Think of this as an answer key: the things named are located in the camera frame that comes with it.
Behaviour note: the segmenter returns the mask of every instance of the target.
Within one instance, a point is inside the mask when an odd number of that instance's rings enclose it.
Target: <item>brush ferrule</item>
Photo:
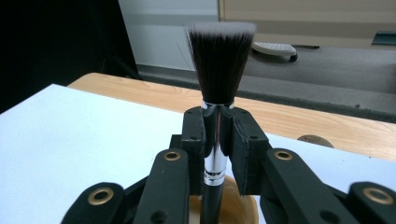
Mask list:
[[[213,105],[203,102],[202,116],[205,126],[204,181],[209,186],[218,186],[224,182],[232,139],[233,103]]]

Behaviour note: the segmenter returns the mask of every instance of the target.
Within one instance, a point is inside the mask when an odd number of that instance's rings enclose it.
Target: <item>white sheet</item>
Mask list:
[[[87,187],[131,186],[149,174],[171,135],[181,133],[182,119],[155,107],[48,86],[0,115],[0,223],[59,223]],[[273,147],[295,150],[338,189],[371,180],[396,190],[395,162],[267,135]]]

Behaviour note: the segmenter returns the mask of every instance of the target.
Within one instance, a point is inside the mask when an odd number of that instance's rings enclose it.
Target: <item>black backdrop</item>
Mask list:
[[[3,1],[0,113],[51,83],[139,78],[117,0]]]

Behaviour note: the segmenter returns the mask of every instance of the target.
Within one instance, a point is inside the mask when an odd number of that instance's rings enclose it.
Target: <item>clamp jaw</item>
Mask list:
[[[189,197],[203,189],[205,135],[200,107],[184,114],[182,134],[160,152],[149,176],[128,189],[99,183],[84,190],[63,224],[188,223]],[[256,120],[235,108],[230,161],[241,195],[260,195],[272,223],[396,223],[396,193],[371,182],[345,194],[322,183],[293,151],[272,148]]]

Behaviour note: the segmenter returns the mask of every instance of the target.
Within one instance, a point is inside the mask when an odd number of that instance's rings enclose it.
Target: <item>black bristles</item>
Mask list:
[[[254,24],[246,22],[205,22],[189,27],[190,53],[205,102],[233,102],[255,30]]]

